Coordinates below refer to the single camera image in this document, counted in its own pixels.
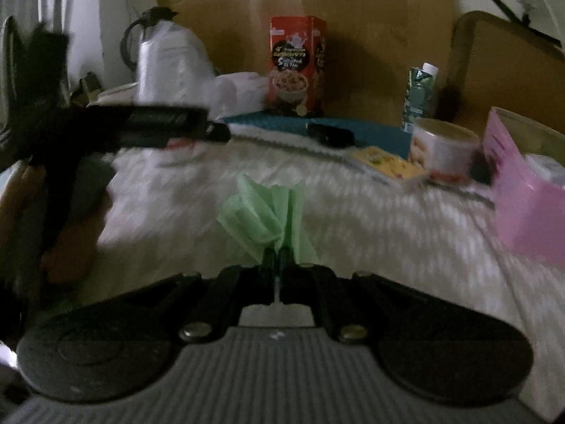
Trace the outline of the green cloth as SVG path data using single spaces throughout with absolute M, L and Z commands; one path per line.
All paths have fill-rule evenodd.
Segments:
M 288 248 L 295 262 L 320 262 L 304 228 L 303 184 L 264 186 L 241 173 L 237 188 L 220 207 L 218 222 L 248 255 L 260 262 L 266 249 Z

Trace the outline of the yellow card pack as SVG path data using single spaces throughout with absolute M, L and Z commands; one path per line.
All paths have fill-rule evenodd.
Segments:
M 428 172 L 379 147 L 365 147 L 351 154 L 354 163 L 385 183 L 407 185 L 428 178 Z

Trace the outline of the bagged white paper cup stack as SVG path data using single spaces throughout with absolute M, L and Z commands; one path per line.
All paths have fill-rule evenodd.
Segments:
M 159 21 L 140 45 L 137 66 L 139 104 L 208 107 L 214 68 L 202 41 L 172 21 Z

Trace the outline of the white toothpaste box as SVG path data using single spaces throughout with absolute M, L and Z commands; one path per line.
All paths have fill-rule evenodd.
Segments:
M 268 100 L 268 78 L 256 72 L 220 75 L 214 80 L 210 118 L 219 120 L 263 111 Z

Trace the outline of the white tissue pack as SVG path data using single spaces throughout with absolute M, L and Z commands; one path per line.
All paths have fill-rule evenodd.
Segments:
M 541 179 L 561 188 L 565 186 L 565 167 L 555 159 L 532 153 L 527 153 L 524 159 L 529 168 Z

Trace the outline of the patterned beige tablecloth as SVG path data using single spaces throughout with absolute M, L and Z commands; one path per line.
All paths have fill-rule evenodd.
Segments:
M 316 154 L 238 139 L 124 150 L 112 164 L 113 205 L 83 304 L 250 263 L 218 223 L 238 177 L 300 186 L 304 230 L 324 265 L 344 277 L 370 271 L 518 327 L 534 348 L 522 401 L 546 419 L 563 411 L 564 273 L 503 246 L 483 199 L 436 186 L 403 192 Z

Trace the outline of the teal quilted mat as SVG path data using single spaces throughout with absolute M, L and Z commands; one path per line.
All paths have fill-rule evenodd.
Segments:
M 335 141 L 355 140 L 356 147 L 379 147 L 402 158 L 408 156 L 412 136 L 399 127 L 341 118 L 293 118 L 252 113 L 221 118 L 230 126 L 239 125 L 314 138 L 331 135 Z

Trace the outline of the round nut can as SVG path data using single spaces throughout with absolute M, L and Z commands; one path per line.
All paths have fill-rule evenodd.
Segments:
M 467 128 L 421 119 L 413 127 L 408 160 L 435 182 L 466 185 L 480 145 L 479 136 Z

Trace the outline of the steel thermos jug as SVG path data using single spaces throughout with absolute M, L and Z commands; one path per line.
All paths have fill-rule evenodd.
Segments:
M 120 55 L 130 72 L 137 70 L 141 45 L 152 38 L 158 23 L 172 21 L 177 15 L 178 12 L 168 7 L 157 6 L 143 12 L 127 26 L 120 42 Z

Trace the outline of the green drink carton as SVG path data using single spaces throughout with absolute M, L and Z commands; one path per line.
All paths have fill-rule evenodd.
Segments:
M 439 68 L 428 62 L 410 69 L 401 124 L 405 133 L 412 134 L 416 123 L 428 116 L 438 72 Z

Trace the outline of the red snack box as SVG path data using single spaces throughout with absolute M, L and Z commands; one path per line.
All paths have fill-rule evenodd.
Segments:
M 316 16 L 271 18 L 268 101 L 275 111 L 305 117 L 320 109 L 326 28 L 327 22 Z

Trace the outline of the pink tin box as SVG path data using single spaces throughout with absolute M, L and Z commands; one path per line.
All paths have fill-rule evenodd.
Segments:
M 510 251 L 564 266 L 564 189 L 543 179 L 528 154 L 564 163 L 564 135 L 503 108 L 491 108 L 483 139 L 492 171 L 494 225 Z

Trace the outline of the brown cardboard backdrop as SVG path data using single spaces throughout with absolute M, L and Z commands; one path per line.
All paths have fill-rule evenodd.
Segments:
M 447 65 L 454 0 L 157 0 L 223 74 L 257 72 L 290 115 L 398 125 L 410 71 Z

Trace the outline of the brown chair back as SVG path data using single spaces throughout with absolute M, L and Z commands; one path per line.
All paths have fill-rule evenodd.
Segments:
M 499 107 L 564 131 L 564 51 L 487 12 L 455 24 L 435 117 L 484 134 Z

